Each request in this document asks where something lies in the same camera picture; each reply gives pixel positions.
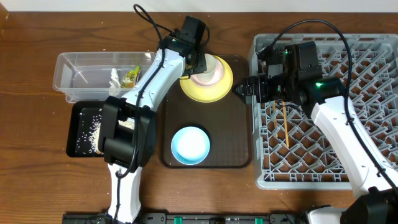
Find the cream paper cup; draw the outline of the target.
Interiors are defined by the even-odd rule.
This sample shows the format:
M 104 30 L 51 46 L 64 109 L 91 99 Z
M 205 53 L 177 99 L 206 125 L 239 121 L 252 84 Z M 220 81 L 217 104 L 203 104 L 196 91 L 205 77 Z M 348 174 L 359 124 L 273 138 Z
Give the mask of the cream paper cup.
M 212 86 L 215 84 L 216 59 L 210 54 L 205 54 L 206 70 L 192 76 L 193 82 L 200 86 Z

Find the green yellow snack wrapper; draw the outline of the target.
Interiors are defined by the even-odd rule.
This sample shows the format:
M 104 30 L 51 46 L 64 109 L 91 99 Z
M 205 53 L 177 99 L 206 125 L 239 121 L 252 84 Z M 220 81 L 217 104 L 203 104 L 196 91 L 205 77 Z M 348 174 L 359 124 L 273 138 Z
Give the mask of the green yellow snack wrapper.
M 141 72 L 140 66 L 136 66 L 134 69 L 128 71 L 125 76 L 123 76 L 121 81 L 122 88 L 133 88 L 136 83 L 138 76 Z

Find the light blue bowl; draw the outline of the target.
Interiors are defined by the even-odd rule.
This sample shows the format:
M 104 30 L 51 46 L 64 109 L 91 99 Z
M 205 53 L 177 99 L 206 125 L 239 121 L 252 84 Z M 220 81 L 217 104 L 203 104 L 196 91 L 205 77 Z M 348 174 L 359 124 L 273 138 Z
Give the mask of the light blue bowl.
M 210 153 L 210 137 L 202 128 L 186 126 L 174 134 L 170 148 L 179 163 L 194 166 L 203 162 Z

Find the white tissue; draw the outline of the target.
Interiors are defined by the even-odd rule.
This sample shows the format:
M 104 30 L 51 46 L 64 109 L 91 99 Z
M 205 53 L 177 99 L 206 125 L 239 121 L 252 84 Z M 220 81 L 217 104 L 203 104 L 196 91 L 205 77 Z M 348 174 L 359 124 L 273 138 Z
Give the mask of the white tissue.
M 113 68 L 111 70 L 111 80 L 109 81 L 109 95 L 118 96 L 121 92 L 121 83 L 119 81 L 118 70 Z

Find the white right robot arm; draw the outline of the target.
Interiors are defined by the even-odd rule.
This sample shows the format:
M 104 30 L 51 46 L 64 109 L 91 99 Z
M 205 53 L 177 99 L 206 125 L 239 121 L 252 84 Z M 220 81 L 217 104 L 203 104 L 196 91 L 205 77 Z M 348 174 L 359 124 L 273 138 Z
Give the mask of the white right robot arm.
M 397 223 L 397 171 L 380 153 L 339 78 L 300 80 L 276 75 L 244 78 L 233 92 L 244 103 L 291 101 L 325 135 L 341 162 L 355 201 L 347 209 L 321 207 L 306 213 L 307 223 Z

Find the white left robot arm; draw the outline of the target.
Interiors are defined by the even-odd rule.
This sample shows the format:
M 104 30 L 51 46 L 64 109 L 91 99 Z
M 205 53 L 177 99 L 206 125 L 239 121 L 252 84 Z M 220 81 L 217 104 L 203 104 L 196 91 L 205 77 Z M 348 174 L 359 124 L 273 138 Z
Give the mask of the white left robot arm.
M 175 31 L 159 42 L 155 60 L 133 89 L 103 105 L 98 149 L 111 174 L 106 223 L 134 223 L 140 209 L 143 167 L 155 147 L 156 111 L 173 83 L 205 69 L 200 34 Z

